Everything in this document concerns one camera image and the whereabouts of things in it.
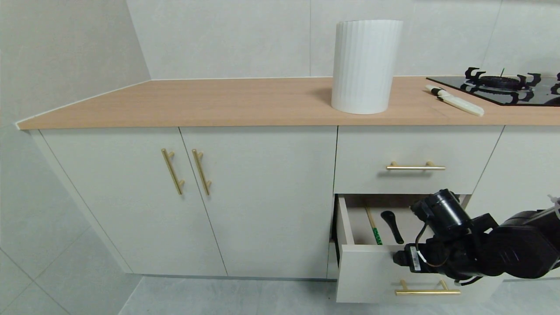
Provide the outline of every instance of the gray tiled floor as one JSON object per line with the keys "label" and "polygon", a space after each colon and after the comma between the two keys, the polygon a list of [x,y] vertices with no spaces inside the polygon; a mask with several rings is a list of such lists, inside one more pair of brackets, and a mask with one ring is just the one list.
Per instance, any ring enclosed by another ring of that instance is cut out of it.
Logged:
{"label": "gray tiled floor", "polygon": [[335,282],[144,277],[120,315],[557,314],[560,280],[504,282],[492,299],[472,305],[336,303]]}

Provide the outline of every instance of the open drawer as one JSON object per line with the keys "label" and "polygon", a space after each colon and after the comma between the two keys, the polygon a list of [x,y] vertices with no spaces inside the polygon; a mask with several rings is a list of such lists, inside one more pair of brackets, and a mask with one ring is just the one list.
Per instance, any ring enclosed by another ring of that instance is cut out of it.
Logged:
{"label": "open drawer", "polygon": [[[420,221],[408,208],[419,195],[338,195],[336,205],[336,234],[339,252],[337,302],[346,303],[462,303],[488,299],[502,282],[500,277],[484,277],[468,286],[456,286],[453,279],[439,274],[414,274],[408,267],[393,262],[393,253],[404,248],[395,241],[380,214],[391,210],[405,244],[413,243],[422,229]],[[365,210],[368,205],[383,245],[376,245],[374,233]],[[421,238],[425,242],[433,236],[428,228]],[[406,292],[429,290],[427,292]],[[441,281],[449,290],[445,292]]]}

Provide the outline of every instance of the label sticker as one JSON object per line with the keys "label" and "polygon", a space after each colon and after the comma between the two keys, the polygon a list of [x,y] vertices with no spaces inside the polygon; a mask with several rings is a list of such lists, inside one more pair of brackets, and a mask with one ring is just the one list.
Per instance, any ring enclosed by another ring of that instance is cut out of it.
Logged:
{"label": "label sticker", "polygon": [[420,260],[418,260],[418,252],[416,251],[416,247],[410,247],[410,256],[412,256],[412,264],[414,264],[414,270],[420,271]]}

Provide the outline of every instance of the cable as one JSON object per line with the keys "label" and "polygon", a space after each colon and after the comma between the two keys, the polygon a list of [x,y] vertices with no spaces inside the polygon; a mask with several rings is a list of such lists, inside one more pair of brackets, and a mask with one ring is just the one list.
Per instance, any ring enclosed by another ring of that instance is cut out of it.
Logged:
{"label": "cable", "polygon": [[455,284],[458,284],[460,286],[465,286],[465,285],[469,285],[469,284],[473,284],[475,282],[477,282],[478,280],[482,279],[482,277],[478,276],[478,277],[474,277],[471,280],[467,281],[467,282],[459,282],[458,280],[455,280]]}
{"label": "cable", "polygon": [[420,256],[420,258],[428,265],[431,267],[441,267],[443,265],[445,265],[445,263],[447,262],[447,260],[449,259],[449,254],[447,253],[447,256],[445,257],[444,261],[439,264],[439,265],[432,265],[431,263],[427,262],[426,259],[424,258],[424,255],[422,255],[422,253],[420,252],[420,249],[418,249],[418,243],[420,242],[420,237],[422,237],[422,234],[424,234],[424,232],[426,231],[426,227],[428,227],[428,222],[424,222],[424,227],[422,227],[422,230],[420,230],[420,233],[418,233],[418,236],[416,236],[416,251],[418,252],[418,255]]}

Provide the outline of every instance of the black spoon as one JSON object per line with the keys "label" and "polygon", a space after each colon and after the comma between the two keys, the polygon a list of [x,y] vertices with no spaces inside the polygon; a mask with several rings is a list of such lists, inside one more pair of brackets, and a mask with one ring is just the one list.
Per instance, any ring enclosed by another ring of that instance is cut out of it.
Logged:
{"label": "black spoon", "polygon": [[385,222],[387,222],[387,224],[391,228],[391,232],[393,232],[393,236],[395,237],[395,241],[398,244],[404,244],[403,237],[400,236],[400,233],[399,233],[399,228],[396,227],[395,214],[392,211],[383,211],[381,213],[381,217],[383,218],[383,220],[385,220]]}

